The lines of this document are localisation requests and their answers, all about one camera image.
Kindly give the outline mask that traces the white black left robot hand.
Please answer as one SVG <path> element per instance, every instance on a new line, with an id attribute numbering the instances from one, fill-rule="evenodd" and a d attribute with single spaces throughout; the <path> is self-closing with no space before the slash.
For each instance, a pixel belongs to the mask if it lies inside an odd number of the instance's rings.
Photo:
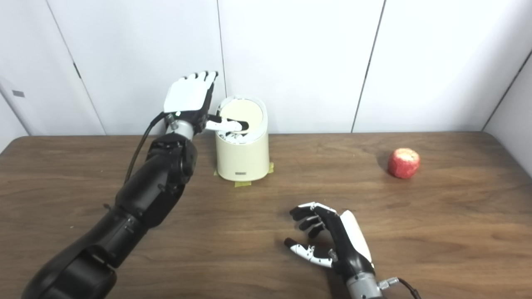
<path id="1" fill-rule="evenodd" d="M 171 130 L 192 140 L 205 130 L 240 132 L 249 129 L 242 120 L 209 114 L 216 71 L 203 71 L 174 82 L 165 99 L 163 112 L 172 117 Z"/>

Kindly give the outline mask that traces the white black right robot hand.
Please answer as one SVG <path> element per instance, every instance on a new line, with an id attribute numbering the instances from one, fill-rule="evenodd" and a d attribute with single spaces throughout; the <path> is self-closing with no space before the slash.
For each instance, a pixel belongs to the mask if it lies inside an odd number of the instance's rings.
<path id="1" fill-rule="evenodd" d="M 339 214 L 331 207 L 310 202 L 296 206 L 289 214 L 299 223 L 298 229 L 308 232 L 309 238 L 328 231 L 334 242 L 334 248 L 319 249 L 288 237 L 284 244 L 291 252 L 310 263 L 333 269 L 344 280 L 363 273 L 375 275 L 370 250 L 351 211 Z"/>

